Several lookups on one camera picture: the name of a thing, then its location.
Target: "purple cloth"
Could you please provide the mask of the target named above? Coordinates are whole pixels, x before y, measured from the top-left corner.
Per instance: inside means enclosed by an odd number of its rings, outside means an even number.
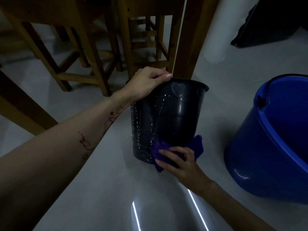
[[[164,141],[156,141],[156,143],[153,144],[152,148],[151,148],[151,155],[154,159],[159,159],[163,162],[166,162],[176,168],[179,168],[179,166],[172,160],[170,160],[168,157],[161,155],[158,150],[159,149],[164,149],[164,150],[168,150],[170,147],[172,147],[169,143],[166,143]],[[196,137],[194,137],[188,144],[187,146],[188,148],[192,149],[195,152],[195,160],[198,159],[198,157],[203,153],[203,146],[202,146],[202,137],[201,135],[197,135]],[[184,154],[179,153],[179,152],[174,152],[176,155],[178,155],[182,160],[186,161]],[[164,169],[162,167],[160,167],[156,161],[154,161],[154,165],[157,169],[158,172],[163,171]]]

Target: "black bucket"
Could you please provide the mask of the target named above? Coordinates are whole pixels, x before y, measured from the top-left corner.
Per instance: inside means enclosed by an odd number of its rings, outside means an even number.
[[[153,163],[151,146],[156,140],[185,147],[195,136],[203,97],[208,89],[201,82],[173,78],[132,104],[134,156]]]

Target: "blue bucket rim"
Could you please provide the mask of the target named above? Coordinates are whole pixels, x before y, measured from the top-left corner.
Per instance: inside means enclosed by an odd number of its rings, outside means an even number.
[[[308,78],[306,77],[300,77],[300,76],[289,76],[289,77],[282,77],[275,81],[272,81],[272,84],[275,84],[277,82],[282,81],[295,81],[295,80],[301,80],[304,82],[308,82]],[[275,143],[276,146],[280,147],[293,161],[296,163],[301,169],[303,169],[306,173],[308,173],[308,164],[303,161],[279,136],[279,134],[275,131],[275,129],[270,124],[269,120],[265,116],[264,108],[259,108],[258,103],[258,95],[263,96],[264,95],[264,89],[268,82],[264,83],[256,92],[256,95],[254,97],[253,106],[257,110],[257,116],[259,119],[259,122],[264,129],[264,131],[267,133],[268,137]]]

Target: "tile floor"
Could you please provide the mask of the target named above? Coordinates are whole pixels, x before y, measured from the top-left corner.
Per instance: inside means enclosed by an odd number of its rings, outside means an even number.
[[[165,26],[165,39],[168,26]],[[69,45],[48,42],[60,62]],[[99,48],[108,48],[106,41]],[[28,52],[0,58],[3,72],[57,121],[61,122],[105,98],[94,85],[72,83],[64,93],[43,64]],[[249,109],[256,90],[283,73],[308,74],[308,32],[299,29],[282,42],[237,49],[229,46],[223,62],[214,65],[199,58],[193,79],[210,87],[196,134],[203,137],[204,154],[198,164],[204,172],[256,215],[277,230],[306,230],[308,206],[258,198],[242,190],[228,174],[223,150]],[[71,72],[89,73],[76,62]],[[110,78],[111,88],[124,86],[127,72]],[[0,116],[0,155],[33,136]],[[206,228],[191,198],[194,198]],[[39,222],[38,230],[231,230],[204,201],[190,195],[167,172],[132,155],[130,112],[112,125],[79,175]]]

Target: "wooden table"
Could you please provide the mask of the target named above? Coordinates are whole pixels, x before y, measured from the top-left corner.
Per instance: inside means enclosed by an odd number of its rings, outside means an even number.
[[[174,77],[191,79],[219,0],[187,0]]]
[[[33,135],[39,135],[58,124],[2,71],[0,71],[0,115]]]

